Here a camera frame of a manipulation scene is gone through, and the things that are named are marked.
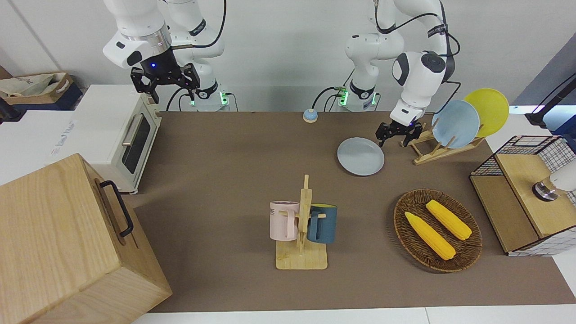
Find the oven window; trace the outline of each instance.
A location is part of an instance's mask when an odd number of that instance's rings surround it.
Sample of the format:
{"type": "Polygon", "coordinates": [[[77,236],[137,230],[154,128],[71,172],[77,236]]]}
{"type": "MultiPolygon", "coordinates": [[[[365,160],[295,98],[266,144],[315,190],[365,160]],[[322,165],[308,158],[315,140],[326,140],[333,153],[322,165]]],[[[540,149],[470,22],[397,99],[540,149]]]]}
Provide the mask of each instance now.
{"type": "Polygon", "coordinates": [[[136,166],[138,165],[138,161],[140,161],[140,157],[142,155],[142,151],[144,150],[144,146],[146,145],[146,140],[148,139],[149,134],[150,124],[146,118],[143,118],[142,123],[140,124],[140,128],[138,128],[136,133],[136,137],[134,138],[134,142],[131,146],[126,147],[124,156],[122,157],[122,163],[126,166],[131,174],[134,174],[136,171],[136,166]]]}

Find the yellow plate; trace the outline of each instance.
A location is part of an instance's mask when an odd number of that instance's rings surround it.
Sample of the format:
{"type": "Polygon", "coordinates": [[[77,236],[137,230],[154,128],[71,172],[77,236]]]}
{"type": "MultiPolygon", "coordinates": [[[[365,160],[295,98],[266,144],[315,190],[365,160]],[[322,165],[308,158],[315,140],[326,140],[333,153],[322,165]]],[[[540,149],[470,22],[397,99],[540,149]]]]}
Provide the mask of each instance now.
{"type": "Polygon", "coordinates": [[[508,119],[510,105],[508,100],[496,89],[483,88],[472,91],[464,98],[478,112],[480,130],[477,137],[486,137],[496,133],[508,119]]]}

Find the black cable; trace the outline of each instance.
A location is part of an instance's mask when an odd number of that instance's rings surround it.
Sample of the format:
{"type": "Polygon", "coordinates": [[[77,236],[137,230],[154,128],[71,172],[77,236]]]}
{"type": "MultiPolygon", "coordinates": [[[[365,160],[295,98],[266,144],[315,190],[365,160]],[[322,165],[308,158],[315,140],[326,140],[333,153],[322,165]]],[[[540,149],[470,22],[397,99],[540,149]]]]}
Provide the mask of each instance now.
{"type": "Polygon", "coordinates": [[[181,101],[182,101],[182,97],[184,97],[184,96],[190,97],[190,95],[187,94],[187,93],[185,93],[185,94],[183,94],[183,95],[180,95],[180,97],[178,98],[178,110],[179,110],[179,111],[182,111],[181,101]]]}
{"type": "Polygon", "coordinates": [[[222,24],[220,25],[220,31],[218,32],[218,36],[216,36],[216,38],[214,39],[214,41],[208,45],[193,45],[193,44],[188,44],[188,45],[179,45],[179,46],[173,46],[172,49],[173,50],[181,50],[184,48],[206,48],[206,47],[210,47],[214,44],[216,44],[216,42],[220,39],[220,36],[222,35],[222,31],[224,30],[224,23],[226,22],[226,0],[224,0],[224,11],[222,13],[222,24]]]}
{"type": "Polygon", "coordinates": [[[326,99],[326,102],[324,103],[324,110],[322,110],[322,111],[326,112],[326,106],[328,105],[328,102],[330,101],[330,98],[333,97],[334,100],[336,100],[336,97],[339,97],[339,96],[340,96],[340,95],[331,95],[330,97],[328,97],[328,98],[326,99]]]}
{"type": "Polygon", "coordinates": [[[316,96],[316,99],[314,99],[314,103],[312,104],[312,109],[314,109],[314,106],[316,106],[316,102],[318,101],[318,99],[320,98],[320,96],[323,95],[324,92],[330,91],[330,90],[338,90],[338,89],[337,89],[337,87],[335,87],[335,86],[331,86],[331,87],[329,87],[329,88],[326,88],[326,89],[322,90],[322,91],[316,96]]]}
{"type": "MultiPolygon", "coordinates": [[[[352,77],[352,74],[354,73],[354,70],[356,68],[353,68],[352,71],[350,72],[350,74],[348,75],[348,77],[346,78],[346,81],[344,81],[344,83],[342,83],[342,86],[346,86],[346,83],[348,82],[348,80],[350,80],[350,78],[352,77]]],[[[332,101],[332,104],[330,105],[330,109],[328,110],[328,112],[332,111],[332,107],[334,107],[334,103],[336,102],[336,98],[334,98],[334,100],[332,101]]]]}
{"type": "Polygon", "coordinates": [[[461,82],[456,82],[456,81],[444,81],[444,83],[451,83],[451,84],[457,84],[458,86],[456,87],[456,90],[454,90],[454,92],[452,92],[452,95],[450,96],[450,98],[448,98],[448,100],[446,100],[446,102],[444,103],[444,106],[442,106],[442,108],[440,108],[440,110],[438,110],[437,112],[433,113],[432,115],[437,115],[439,114],[444,107],[446,107],[446,105],[448,104],[448,102],[450,102],[450,100],[452,99],[452,97],[456,94],[456,92],[458,92],[458,89],[460,89],[460,86],[462,85],[461,82]]]}
{"type": "Polygon", "coordinates": [[[178,90],[174,91],[174,93],[172,94],[172,97],[170,97],[170,100],[168,100],[168,104],[166,105],[166,111],[168,111],[168,109],[170,109],[170,104],[172,103],[172,100],[174,100],[174,97],[176,97],[176,95],[182,90],[184,90],[184,88],[179,88],[178,90]]]}
{"type": "Polygon", "coordinates": [[[424,16],[436,16],[436,17],[438,17],[437,14],[432,13],[432,12],[423,13],[423,14],[419,14],[418,16],[413,17],[413,18],[411,18],[411,19],[403,22],[402,24],[400,24],[400,25],[397,26],[397,27],[391,27],[391,28],[388,28],[388,29],[382,29],[382,28],[380,28],[380,24],[378,23],[378,7],[376,7],[376,9],[374,10],[374,20],[376,20],[376,29],[378,29],[378,31],[379,31],[380,33],[385,34],[385,35],[393,32],[393,31],[395,31],[395,30],[397,30],[397,29],[399,29],[400,27],[405,26],[405,25],[408,24],[409,22],[412,22],[412,21],[414,21],[414,20],[416,20],[416,19],[418,19],[418,18],[422,18],[422,17],[424,17],[424,16]]]}
{"type": "Polygon", "coordinates": [[[544,99],[542,99],[542,101],[536,106],[536,108],[534,108],[534,110],[532,111],[532,113],[534,114],[534,112],[538,109],[539,106],[541,106],[546,99],[548,99],[554,92],[556,92],[556,90],[558,90],[558,88],[560,88],[563,84],[565,84],[566,82],[568,82],[568,80],[572,79],[574,76],[576,76],[576,73],[572,74],[571,76],[569,76],[566,80],[562,81],[561,84],[559,84],[556,88],[554,88],[554,90],[550,91],[550,93],[548,94],[548,96],[546,96],[544,99]]]}
{"type": "Polygon", "coordinates": [[[378,104],[380,103],[380,99],[382,99],[382,95],[379,94],[378,92],[374,95],[374,97],[378,96],[378,101],[376,102],[376,107],[374,107],[374,111],[376,111],[376,109],[378,109],[378,104]]]}
{"type": "Polygon", "coordinates": [[[456,51],[456,53],[452,53],[452,54],[439,54],[439,56],[444,56],[444,57],[450,57],[450,56],[455,56],[456,54],[460,53],[460,42],[458,42],[458,40],[456,39],[456,37],[452,36],[451,33],[446,32],[446,35],[448,35],[448,37],[450,37],[451,39],[454,40],[454,42],[456,42],[456,45],[458,46],[458,50],[456,51]]]}
{"type": "Polygon", "coordinates": [[[231,92],[226,92],[225,95],[227,95],[227,96],[230,95],[230,96],[234,97],[234,105],[236,105],[236,111],[240,111],[240,110],[238,110],[238,100],[236,99],[236,95],[234,93],[231,93],[231,92]]]}

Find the yellow corn cob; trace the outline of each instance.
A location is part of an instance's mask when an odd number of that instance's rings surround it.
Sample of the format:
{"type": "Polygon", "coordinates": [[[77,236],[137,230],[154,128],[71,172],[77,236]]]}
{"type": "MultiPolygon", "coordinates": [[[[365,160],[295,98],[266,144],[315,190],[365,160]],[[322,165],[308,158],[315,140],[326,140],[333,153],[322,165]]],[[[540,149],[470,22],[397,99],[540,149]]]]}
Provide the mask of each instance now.
{"type": "Polygon", "coordinates": [[[448,208],[444,207],[441,203],[432,199],[426,204],[426,208],[436,219],[444,225],[455,237],[459,240],[465,240],[470,237],[472,230],[463,221],[454,215],[448,208]]]}
{"type": "Polygon", "coordinates": [[[406,219],[410,223],[410,226],[416,231],[418,236],[420,236],[428,246],[436,252],[443,260],[450,260],[456,255],[456,250],[448,243],[434,228],[430,227],[427,222],[422,218],[405,212],[406,219]]]}

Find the green indicator light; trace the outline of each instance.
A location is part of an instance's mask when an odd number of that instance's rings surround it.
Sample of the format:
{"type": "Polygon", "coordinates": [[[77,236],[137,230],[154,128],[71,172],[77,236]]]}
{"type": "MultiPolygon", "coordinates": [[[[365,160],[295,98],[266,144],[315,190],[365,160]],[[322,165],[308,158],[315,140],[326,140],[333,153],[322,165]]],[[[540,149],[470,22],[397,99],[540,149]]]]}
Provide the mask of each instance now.
{"type": "Polygon", "coordinates": [[[344,90],[344,94],[340,96],[340,106],[346,106],[348,103],[348,91],[344,90]]]}
{"type": "Polygon", "coordinates": [[[222,102],[223,106],[228,104],[228,97],[221,91],[220,91],[220,101],[222,102]]]}

